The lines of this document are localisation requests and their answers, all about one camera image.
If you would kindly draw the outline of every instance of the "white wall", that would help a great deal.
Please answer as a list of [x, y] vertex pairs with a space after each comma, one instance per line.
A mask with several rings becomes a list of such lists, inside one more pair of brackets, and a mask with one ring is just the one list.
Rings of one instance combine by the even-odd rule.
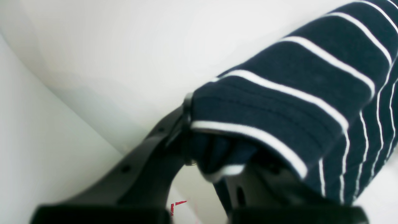
[[98, 180], [120, 153], [50, 92], [0, 36], [0, 223]]
[[122, 153], [186, 93], [349, 0], [2, 0], [22, 62]]

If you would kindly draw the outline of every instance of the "white stripe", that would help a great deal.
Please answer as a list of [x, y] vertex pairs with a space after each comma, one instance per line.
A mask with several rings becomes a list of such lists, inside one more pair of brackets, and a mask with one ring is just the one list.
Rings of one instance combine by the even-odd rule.
[[392, 130], [393, 130], [393, 135], [392, 135], [392, 139], [391, 139], [391, 143], [390, 143], [390, 148], [388, 149], [388, 153], [387, 153], [387, 156], [386, 156], [386, 159], [384, 160], [384, 164], [386, 164], [387, 163], [387, 160], [388, 160], [388, 157], [389, 157], [389, 155], [390, 155], [390, 153], [391, 153], [391, 149], [392, 149], [392, 143], [393, 143], [393, 141], [394, 141], [394, 138], [395, 138], [395, 135], [396, 135], [396, 133], [395, 133], [395, 123], [394, 123], [394, 116], [393, 116], [393, 110], [392, 110], [392, 98], [393, 98], [393, 96], [394, 96], [394, 90], [395, 90], [395, 84], [397, 83], [397, 81], [398, 81], [398, 79], [394, 82], [394, 84], [392, 85], [392, 90], [391, 90], [391, 97], [390, 97], [390, 116], [391, 116], [391, 125], [392, 125]]
[[344, 188], [345, 188], [345, 183], [344, 183], [344, 174], [347, 172], [347, 156], [349, 152], [349, 147], [350, 147], [350, 141], [348, 138], [348, 133], [344, 133], [345, 136], [345, 152], [343, 156], [343, 172], [340, 175], [340, 202], [341, 204], [344, 204]]
[[388, 80], [390, 79], [391, 70], [392, 70], [392, 66], [390, 66], [390, 69], [388, 70], [386, 81], [384, 82], [383, 86], [380, 88], [379, 92], [377, 93], [376, 118], [377, 118], [378, 128], [379, 128], [379, 130], [380, 130], [380, 144], [381, 144], [381, 145], [380, 145], [380, 149], [379, 149], [378, 152], [377, 152], [375, 162], [374, 162], [373, 165], [372, 165], [371, 177], [370, 177], [369, 181], [373, 180], [373, 177], [375, 176], [375, 167], [376, 167], [376, 163], [377, 163], [378, 158], [379, 158], [379, 156], [380, 156], [380, 152], [381, 152], [381, 150], [382, 150], [383, 147], [384, 147], [383, 129], [382, 129], [381, 122], [380, 122], [380, 95], [381, 95], [381, 91], [383, 91], [384, 87], [385, 87], [385, 86], [387, 85], [387, 83], [388, 83]]
[[395, 31], [396, 31], [397, 34], [398, 34], [398, 28], [397, 28], [397, 26], [396, 26], [395, 23], [391, 20], [391, 18], [390, 18], [380, 7], [378, 7], [377, 5], [375, 5], [375, 4], [373, 4], [373, 3], [370, 3], [370, 2], [367, 2], [367, 1], [362, 1], [362, 0], [357, 0], [357, 1], [354, 1], [354, 2], [365, 3], [365, 4], [368, 4], [368, 5], [372, 6], [373, 8], [377, 9], [377, 10], [378, 10], [381, 14], [383, 14], [383, 16], [391, 23], [391, 25], [394, 27]]
[[321, 180], [321, 193], [323, 197], [326, 197], [326, 187], [325, 187], [325, 176], [323, 171], [323, 158], [319, 161], [319, 178]]
[[224, 176], [240, 174], [245, 169], [245, 165], [226, 165], [215, 173], [206, 174], [201, 171], [202, 176], [209, 182], [216, 183]]
[[383, 44], [380, 43], [380, 41], [372, 34], [372, 32], [359, 20], [342, 12], [332, 12], [324, 15], [323, 17], [326, 16], [338, 16], [356, 25], [369, 38], [369, 40], [372, 41], [373, 44], [376, 45], [376, 47], [378, 47], [383, 52], [383, 54], [386, 56], [388, 60], [388, 64], [391, 65], [392, 59], [388, 50], [383, 46]]
[[310, 95], [306, 92], [303, 92], [303, 91], [300, 91], [300, 90], [297, 90], [297, 89], [294, 89], [294, 88], [291, 88], [288, 86], [284, 86], [284, 85], [281, 85], [278, 83], [271, 82], [271, 81], [264, 79], [252, 72], [249, 72], [246, 70], [234, 70], [234, 71], [231, 71], [231, 72], [225, 74], [224, 76], [222, 76], [218, 79], [214, 79], [213, 81], [224, 79], [224, 78], [227, 78], [230, 76], [241, 77], [241, 78], [244, 78], [252, 83], [260, 85], [262, 87], [276, 90], [279, 92], [283, 92], [285, 94], [289, 94], [291, 96], [302, 99], [306, 102], [315, 104], [316, 106], [321, 108], [323, 111], [325, 111], [327, 114], [329, 114], [332, 118], [334, 118], [340, 124], [343, 131], [348, 129], [347, 119], [340, 112], [338, 112], [335, 108], [333, 108], [331, 105], [329, 105], [328, 103], [323, 101], [321, 98], [318, 98], [316, 96]]
[[393, 3], [391, 0], [387, 0], [387, 1], [389, 1], [391, 4], [393, 4], [398, 9], [398, 6], [395, 3]]
[[365, 120], [363, 119], [362, 111], [359, 113], [359, 116], [360, 116], [361, 121], [362, 121], [363, 134], [365, 136], [365, 152], [363, 154], [362, 162], [359, 164], [358, 176], [357, 176], [357, 180], [355, 182], [355, 193], [354, 193], [353, 200], [356, 200], [357, 197], [358, 197], [358, 194], [359, 194], [359, 187], [360, 187], [359, 186], [359, 180], [361, 179], [363, 164], [366, 162], [366, 159], [367, 159], [367, 156], [368, 156], [368, 150], [369, 150], [368, 133], [367, 133], [367, 130], [366, 130], [366, 123], [365, 123]]
[[212, 80], [210, 80], [210, 82], [211, 83], [215, 83], [215, 82], [217, 82], [218, 80], [220, 80], [221, 78], [219, 78], [219, 77], [214, 77]]
[[274, 150], [280, 153], [293, 166], [302, 179], [307, 175], [307, 166], [301, 158], [285, 143], [263, 130], [241, 124], [213, 121], [194, 121], [191, 124], [191, 129], [232, 132], [252, 137], [271, 146]]
[[375, 95], [375, 84], [373, 83], [373, 81], [367, 77], [366, 75], [360, 73], [359, 71], [357, 71], [355, 68], [351, 67], [350, 65], [345, 64], [344, 62], [338, 60], [337, 58], [335, 58], [333, 55], [329, 54], [327, 51], [323, 50], [322, 48], [320, 48], [319, 46], [317, 46], [316, 44], [314, 44], [313, 42], [302, 38], [302, 37], [285, 37], [281, 40], [279, 40], [279, 42], [284, 42], [284, 41], [289, 41], [289, 42], [294, 42], [294, 43], [298, 43], [301, 46], [307, 48], [309, 51], [311, 51], [312, 53], [316, 54], [318, 57], [322, 58], [323, 60], [325, 60], [326, 62], [328, 62], [329, 64], [351, 74], [352, 76], [354, 76], [355, 78], [363, 81], [367, 86], [369, 86], [369, 89], [371, 90], [371, 97], [370, 99], [372, 99]]

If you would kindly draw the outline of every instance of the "striped shirt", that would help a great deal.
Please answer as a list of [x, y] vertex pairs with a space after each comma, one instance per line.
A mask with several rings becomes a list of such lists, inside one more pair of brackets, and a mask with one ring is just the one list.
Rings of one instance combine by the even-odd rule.
[[398, 141], [397, 5], [337, 8], [197, 89], [192, 157], [204, 177], [217, 183], [269, 150], [314, 191], [352, 204]]

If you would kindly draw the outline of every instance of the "screw hole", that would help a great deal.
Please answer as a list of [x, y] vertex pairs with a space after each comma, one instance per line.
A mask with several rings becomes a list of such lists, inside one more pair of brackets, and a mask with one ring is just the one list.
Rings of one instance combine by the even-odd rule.
[[122, 168], [122, 173], [127, 173], [127, 172], [129, 172], [130, 171], [130, 166], [129, 165], [125, 165], [123, 168]]
[[238, 204], [240, 206], [245, 206], [246, 205], [245, 194], [243, 193], [243, 189], [241, 187], [237, 188], [236, 195], [238, 197]]

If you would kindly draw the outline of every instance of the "red mark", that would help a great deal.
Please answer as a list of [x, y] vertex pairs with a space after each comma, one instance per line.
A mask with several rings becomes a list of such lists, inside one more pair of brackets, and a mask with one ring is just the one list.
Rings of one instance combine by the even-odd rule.
[[[176, 202], [176, 206], [185, 202], [187, 201]], [[172, 204], [172, 207], [170, 208], [170, 216], [174, 216], [174, 204]]]
[[173, 215], [174, 215], [174, 204], [172, 204], [172, 208], [170, 210], [170, 216], [173, 216]]
[[179, 204], [185, 203], [185, 202], [187, 202], [187, 201], [176, 202], [176, 206], [179, 205]]

